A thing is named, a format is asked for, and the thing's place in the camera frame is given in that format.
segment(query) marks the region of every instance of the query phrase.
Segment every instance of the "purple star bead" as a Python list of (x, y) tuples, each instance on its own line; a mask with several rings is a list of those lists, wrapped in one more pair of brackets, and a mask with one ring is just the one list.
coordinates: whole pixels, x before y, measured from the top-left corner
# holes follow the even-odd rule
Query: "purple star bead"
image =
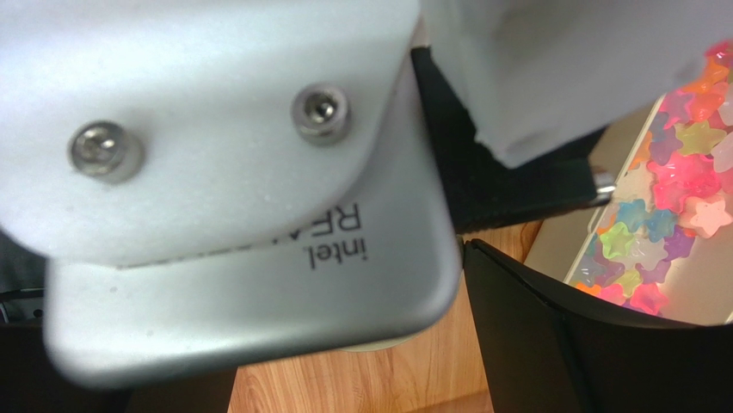
[(651, 269), (649, 271), (644, 269), (644, 267), (639, 264), (637, 264), (636, 269), (642, 276), (642, 281), (644, 282), (644, 284), (650, 284), (652, 282), (661, 284), (667, 278), (667, 272), (669, 271), (670, 266), (672, 266), (672, 262), (661, 260), (659, 261), (659, 263), (657, 263), (654, 269)]
[(681, 227), (676, 225), (671, 237), (664, 238), (664, 249), (667, 251), (667, 258), (664, 261), (672, 261), (676, 258), (690, 256), (690, 251), (695, 243), (694, 237), (688, 237)]

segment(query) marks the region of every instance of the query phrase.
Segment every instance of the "orange star bead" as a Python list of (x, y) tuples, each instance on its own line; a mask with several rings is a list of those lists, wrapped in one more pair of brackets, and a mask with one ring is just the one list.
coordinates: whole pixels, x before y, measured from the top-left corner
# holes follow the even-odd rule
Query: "orange star bead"
[(651, 157), (651, 152), (649, 152), (649, 145), (651, 144), (651, 132), (647, 132), (644, 135), (644, 140), (642, 140), (641, 145), (639, 146), (639, 149), (637, 149), (637, 154), (634, 155), (634, 158), (631, 160), (631, 164), (629, 165), (629, 170), (635, 170), (639, 167), (641, 163), (644, 163), (649, 160)]
[(716, 63), (713, 57), (707, 58), (707, 66), (700, 77), (694, 82), (682, 87), (688, 93), (707, 93), (712, 85), (728, 78), (729, 70), (723, 65)]
[(576, 284), (576, 288), (579, 289), (579, 290), (581, 290), (582, 292), (584, 292), (586, 294), (590, 294), (590, 295), (593, 295), (595, 297), (598, 297), (598, 294), (601, 293), (601, 286), (599, 286), (598, 284), (595, 284), (592, 287), (588, 287), (585, 284), (579, 282), (579, 283)]

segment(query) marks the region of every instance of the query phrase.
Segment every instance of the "pink star bead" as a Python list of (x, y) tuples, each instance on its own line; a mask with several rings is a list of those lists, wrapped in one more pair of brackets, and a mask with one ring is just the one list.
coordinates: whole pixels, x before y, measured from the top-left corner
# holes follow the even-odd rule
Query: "pink star bead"
[(712, 237), (721, 226), (731, 223), (733, 217), (725, 211), (725, 199), (720, 195), (705, 200), (691, 196), (680, 214), (680, 226), (695, 230), (703, 238)]
[(614, 303), (615, 305), (623, 305), (626, 302), (624, 288), (619, 284), (611, 284), (606, 288), (602, 288), (601, 292), (598, 293), (598, 298), (604, 299), (609, 303)]
[(659, 314), (659, 309), (668, 303), (669, 299), (659, 292), (659, 287), (655, 282), (642, 284), (637, 287), (629, 301), (629, 304), (631, 304), (632, 307), (638, 308), (639, 310), (653, 316)]

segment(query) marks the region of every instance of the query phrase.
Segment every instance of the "blue star bead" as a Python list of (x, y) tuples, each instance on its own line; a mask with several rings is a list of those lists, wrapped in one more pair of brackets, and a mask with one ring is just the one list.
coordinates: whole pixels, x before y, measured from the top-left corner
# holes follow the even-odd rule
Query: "blue star bead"
[(616, 214), (616, 222), (623, 222), (629, 231), (634, 233), (648, 217), (649, 214), (646, 212), (646, 203), (644, 200), (620, 202), (619, 212)]
[(649, 240), (652, 243), (662, 241), (663, 238), (674, 234), (674, 225), (677, 224), (677, 215), (668, 209), (657, 209), (646, 221), (649, 229)]
[(586, 256), (594, 256), (595, 255), (595, 245), (599, 243), (598, 240), (598, 234), (593, 234), (593, 238), (590, 240), (590, 244), (585, 249), (585, 255)]

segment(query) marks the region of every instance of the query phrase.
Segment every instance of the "wooden table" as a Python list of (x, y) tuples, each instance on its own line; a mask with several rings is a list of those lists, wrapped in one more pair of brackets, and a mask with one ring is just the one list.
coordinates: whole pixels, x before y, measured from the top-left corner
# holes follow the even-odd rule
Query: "wooden table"
[[(523, 261), (540, 223), (466, 236)], [(230, 413), (491, 412), (471, 308), (461, 281), (439, 323), (394, 348), (331, 351), (240, 367)]]

